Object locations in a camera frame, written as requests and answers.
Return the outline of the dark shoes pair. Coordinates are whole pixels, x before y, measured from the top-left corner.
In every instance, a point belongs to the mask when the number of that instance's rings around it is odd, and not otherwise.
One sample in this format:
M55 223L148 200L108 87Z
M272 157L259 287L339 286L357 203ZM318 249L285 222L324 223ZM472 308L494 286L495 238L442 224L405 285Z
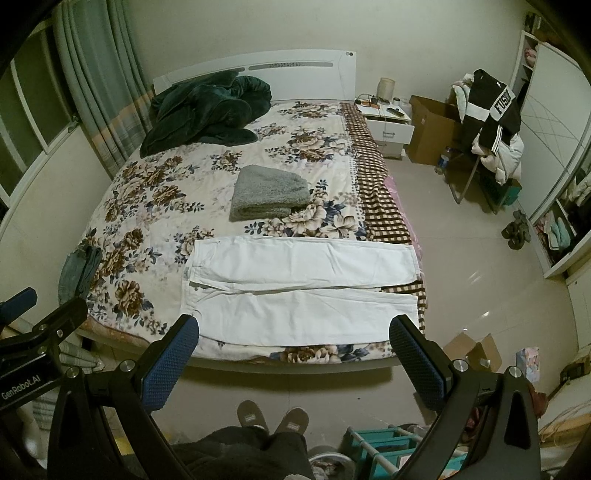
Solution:
M501 235L508 241L510 249L520 250L526 242L531 241L530 227L521 210L514 211L513 217L514 220L501 231Z

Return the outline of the grey green curtain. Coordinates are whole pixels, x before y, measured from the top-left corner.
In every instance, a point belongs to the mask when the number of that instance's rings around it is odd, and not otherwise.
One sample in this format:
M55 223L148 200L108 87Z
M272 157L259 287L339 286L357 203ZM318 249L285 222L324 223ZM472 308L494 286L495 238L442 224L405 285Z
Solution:
M57 50L82 126L109 175L151 129L152 90L125 1L62 1L52 12Z

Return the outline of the white wardrobe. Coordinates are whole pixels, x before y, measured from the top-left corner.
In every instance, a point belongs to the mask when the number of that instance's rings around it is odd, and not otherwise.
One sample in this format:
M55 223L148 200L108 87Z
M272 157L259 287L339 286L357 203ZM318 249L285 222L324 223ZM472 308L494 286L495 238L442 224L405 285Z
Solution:
M590 83L573 58L522 32L511 88L525 143L518 202L550 278L590 250Z

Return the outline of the grey jeans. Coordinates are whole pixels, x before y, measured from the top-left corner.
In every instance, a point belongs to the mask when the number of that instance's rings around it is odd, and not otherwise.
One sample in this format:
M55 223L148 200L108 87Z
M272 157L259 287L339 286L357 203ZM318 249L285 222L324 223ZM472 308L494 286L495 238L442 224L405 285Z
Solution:
M87 297L101 260L101 249L86 243L67 256L58 281L59 305L74 298Z

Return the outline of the white headboard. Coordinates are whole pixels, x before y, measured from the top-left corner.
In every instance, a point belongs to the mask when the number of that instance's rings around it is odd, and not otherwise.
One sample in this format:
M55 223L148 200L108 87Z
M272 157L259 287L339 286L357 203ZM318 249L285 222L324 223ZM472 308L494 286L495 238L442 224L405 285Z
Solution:
M221 71L268 83L276 102L352 101L356 96L356 52L291 49L248 53L184 67L153 79L156 94L172 85Z

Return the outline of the checkered brown blanket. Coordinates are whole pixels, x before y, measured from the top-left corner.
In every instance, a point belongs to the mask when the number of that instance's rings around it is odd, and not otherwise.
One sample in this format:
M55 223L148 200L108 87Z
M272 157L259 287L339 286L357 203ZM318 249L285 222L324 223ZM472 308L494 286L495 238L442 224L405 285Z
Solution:
M412 233L410 222L403 214L400 202L387 187L390 178L384 156L370 134L367 121L352 103L341 103L342 117L346 131L352 140L353 159L355 159L356 190L359 192L363 224L367 239L375 242L407 245L414 249L419 262L419 279L402 286L387 286L387 293L412 294L418 298L419 328L425 331L427 292L422 273L422 252L416 235Z

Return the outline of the folded grey towel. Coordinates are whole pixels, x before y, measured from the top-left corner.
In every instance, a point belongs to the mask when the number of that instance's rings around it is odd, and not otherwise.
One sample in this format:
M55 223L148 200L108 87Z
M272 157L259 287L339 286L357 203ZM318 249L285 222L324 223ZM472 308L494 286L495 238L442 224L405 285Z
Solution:
M297 174L257 165L240 170L233 191L229 220L283 218L311 202L308 182Z

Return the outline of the window frame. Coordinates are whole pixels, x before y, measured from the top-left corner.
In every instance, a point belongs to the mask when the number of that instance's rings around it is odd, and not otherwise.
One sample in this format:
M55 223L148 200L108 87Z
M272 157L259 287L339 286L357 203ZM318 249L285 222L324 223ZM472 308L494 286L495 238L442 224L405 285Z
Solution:
M38 24L1 74L1 212L16 206L79 119L51 20Z

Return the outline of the dark green blanket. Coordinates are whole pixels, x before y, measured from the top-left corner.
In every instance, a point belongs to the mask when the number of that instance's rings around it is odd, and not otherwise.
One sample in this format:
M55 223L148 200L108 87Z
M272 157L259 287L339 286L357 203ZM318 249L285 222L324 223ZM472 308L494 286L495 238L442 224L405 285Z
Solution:
M240 146L256 142L247 126L271 107L270 85L226 70L178 82L157 94L153 120L139 155L146 157L195 142Z

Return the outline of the white pants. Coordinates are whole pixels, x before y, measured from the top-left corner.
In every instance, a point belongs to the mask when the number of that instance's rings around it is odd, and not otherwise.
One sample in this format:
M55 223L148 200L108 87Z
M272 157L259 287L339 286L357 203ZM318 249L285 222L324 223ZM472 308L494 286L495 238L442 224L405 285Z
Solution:
M420 278L410 245L221 237L195 244L180 311L205 337L230 344L376 343L388 339L395 316L419 321L418 297L398 289Z

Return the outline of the white jar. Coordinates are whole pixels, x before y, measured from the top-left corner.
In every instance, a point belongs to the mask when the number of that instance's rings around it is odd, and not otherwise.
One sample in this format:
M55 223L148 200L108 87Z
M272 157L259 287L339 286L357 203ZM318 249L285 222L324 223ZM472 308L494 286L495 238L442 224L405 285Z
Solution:
M382 77L377 87L377 97L386 103L389 103L394 98L394 87L396 82L392 78Z

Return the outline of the black white jacket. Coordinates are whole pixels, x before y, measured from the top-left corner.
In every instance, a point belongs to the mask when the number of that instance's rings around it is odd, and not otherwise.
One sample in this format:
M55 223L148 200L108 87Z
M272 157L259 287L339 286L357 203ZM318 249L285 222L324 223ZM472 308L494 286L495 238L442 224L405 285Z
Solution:
M496 153L502 143L511 143L520 128L514 92L485 70L476 70L462 123L462 148L468 150L479 137L482 147Z

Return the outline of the right grey slipper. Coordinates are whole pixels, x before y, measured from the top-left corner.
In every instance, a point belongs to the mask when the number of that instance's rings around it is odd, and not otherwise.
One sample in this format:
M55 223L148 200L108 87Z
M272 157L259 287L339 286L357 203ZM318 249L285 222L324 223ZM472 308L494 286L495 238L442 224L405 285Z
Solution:
M280 420L280 424L276 427L274 433L297 433L298 435L304 435L305 431L308 430L309 423L310 417L307 411L301 407L290 408L283 415L283 419Z

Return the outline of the teal rack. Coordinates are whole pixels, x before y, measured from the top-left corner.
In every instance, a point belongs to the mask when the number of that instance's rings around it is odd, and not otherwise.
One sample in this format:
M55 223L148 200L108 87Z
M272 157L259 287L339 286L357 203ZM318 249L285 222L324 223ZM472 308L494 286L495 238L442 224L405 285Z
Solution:
M356 479L395 479L423 438L400 427L346 429L342 450L356 466Z

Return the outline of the floral bed cover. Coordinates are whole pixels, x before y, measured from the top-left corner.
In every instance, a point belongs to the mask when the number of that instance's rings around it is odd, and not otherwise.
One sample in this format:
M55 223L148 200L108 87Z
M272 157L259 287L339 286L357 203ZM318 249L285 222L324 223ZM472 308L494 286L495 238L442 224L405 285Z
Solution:
M221 237L370 241L356 190L352 140L341 103L273 105L250 126L243 146L193 143L133 154L91 216L85 242L102 260L87 296L87 328L132 344L160 339L183 313L185 265L200 240ZM229 220L243 167L291 172L308 182L311 202L283 218ZM212 340L200 332L194 356L212 361L339 364L389 358L383 342L263 347Z

